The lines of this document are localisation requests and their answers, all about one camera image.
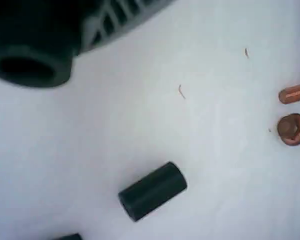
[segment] black plastic part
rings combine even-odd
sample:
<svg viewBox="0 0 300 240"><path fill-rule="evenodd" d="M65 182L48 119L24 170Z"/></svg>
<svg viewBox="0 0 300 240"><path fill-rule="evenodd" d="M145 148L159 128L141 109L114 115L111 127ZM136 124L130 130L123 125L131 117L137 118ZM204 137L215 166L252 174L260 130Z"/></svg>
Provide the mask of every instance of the black plastic part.
<svg viewBox="0 0 300 240"><path fill-rule="evenodd" d="M60 0L0 0L1 79L37 88L69 80L83 17L73 3L61 11Z"/></svg>
<svg viewBox="0 0 300 240"><path fill-rule="evenodd" d="M63 236L61 238L55 239L55 240L83 240L81 236L77 233L70 236Z"/></svg>
<svg viewBox="0 0 300 240"><path fill-rule="evenodd" d="M138 221L187 188L178 167L168 162L121 191L120 202L133 221Z"/></svg>

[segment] round black opening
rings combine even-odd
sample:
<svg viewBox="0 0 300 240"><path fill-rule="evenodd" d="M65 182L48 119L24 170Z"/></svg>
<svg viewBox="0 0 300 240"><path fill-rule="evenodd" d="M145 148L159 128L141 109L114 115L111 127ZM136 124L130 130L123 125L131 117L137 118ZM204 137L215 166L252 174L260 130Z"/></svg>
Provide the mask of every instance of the round black opening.
<svg viewBox="0 0 300 240"><path fill-rule="evenodd" d="M26 57L6 57L0 60L0 74L8 81L25 86L48 85L55 75L53 68Z"/></svg>

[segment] black cylindrical spacer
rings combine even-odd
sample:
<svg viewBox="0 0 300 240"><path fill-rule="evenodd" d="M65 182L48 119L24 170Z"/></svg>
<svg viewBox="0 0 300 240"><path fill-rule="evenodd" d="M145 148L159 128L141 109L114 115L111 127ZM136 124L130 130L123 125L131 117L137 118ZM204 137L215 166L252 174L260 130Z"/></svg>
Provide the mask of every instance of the black cylindrical spacer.
<svg viewBox="0 0 300 240"><path fill-rule="evenodd" d="M55 239L55 240L82 240L82 238L77 233L77 234L73 234L73 235L70 235L70 236L63 236L63 237Z"/></svg>
<svg viewBox="0 0 300 240"><path fill-rule="evenodd" d="M168 162L121 191L120 202L133 221L138 221L187 188L178 167Z"/></svg>

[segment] copper bolt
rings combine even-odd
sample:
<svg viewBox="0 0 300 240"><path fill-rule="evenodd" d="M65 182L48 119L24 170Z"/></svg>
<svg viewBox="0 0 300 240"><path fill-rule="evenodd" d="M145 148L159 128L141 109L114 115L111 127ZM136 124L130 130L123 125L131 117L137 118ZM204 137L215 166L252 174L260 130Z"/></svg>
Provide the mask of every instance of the copper bolt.
<svg viewBox="0 0 300 240"><path fill-rule="evenodd" d="M291 104L300 101L300 85L283 89L279 93L279 100L283 104Z"/></svg>
<svg viewBox="0 0 300 240"><path fill-rule="evenodd" d="M300 114L293 113L280 119L277 130L282 141L289 146L300 144Z"/></svg>

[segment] plastic vent grille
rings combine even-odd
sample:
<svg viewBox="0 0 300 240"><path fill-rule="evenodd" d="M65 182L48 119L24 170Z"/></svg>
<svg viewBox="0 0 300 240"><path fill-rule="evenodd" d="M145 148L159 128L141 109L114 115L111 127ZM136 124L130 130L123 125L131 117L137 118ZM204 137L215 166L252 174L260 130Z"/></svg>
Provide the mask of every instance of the plastic vent grille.
<svg viewBox="0 0 300 240"><path fill-rule="evenodd" d="M93 34L90 48L102 45L133 29L169 2L172 0L103 0L98 14L99 27Z"/></svg>

